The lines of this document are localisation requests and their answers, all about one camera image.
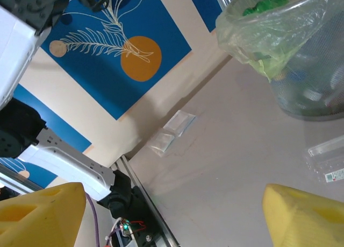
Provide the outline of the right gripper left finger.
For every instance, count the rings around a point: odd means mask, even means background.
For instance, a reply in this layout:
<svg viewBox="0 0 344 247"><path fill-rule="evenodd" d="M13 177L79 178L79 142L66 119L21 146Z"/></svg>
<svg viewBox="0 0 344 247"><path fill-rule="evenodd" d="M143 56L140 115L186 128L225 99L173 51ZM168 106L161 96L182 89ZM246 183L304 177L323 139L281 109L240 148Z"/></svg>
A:
<svg viewBox="0 0 344 247"><path fill-rule="evenodd" d="M1 201L1 246L74 246L86 205L70 182Z"/></svg>

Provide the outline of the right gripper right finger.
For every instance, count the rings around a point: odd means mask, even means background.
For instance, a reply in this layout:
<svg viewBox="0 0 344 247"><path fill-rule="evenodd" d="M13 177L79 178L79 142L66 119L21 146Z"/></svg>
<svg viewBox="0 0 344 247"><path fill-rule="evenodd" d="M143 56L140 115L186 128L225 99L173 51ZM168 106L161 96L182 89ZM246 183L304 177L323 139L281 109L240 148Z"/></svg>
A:
<svg viewBox="0 0 344 247"><path fill-rule="evenodd" d="M343 246L343 202L267 184L262 208L273 246Z"/></svg>

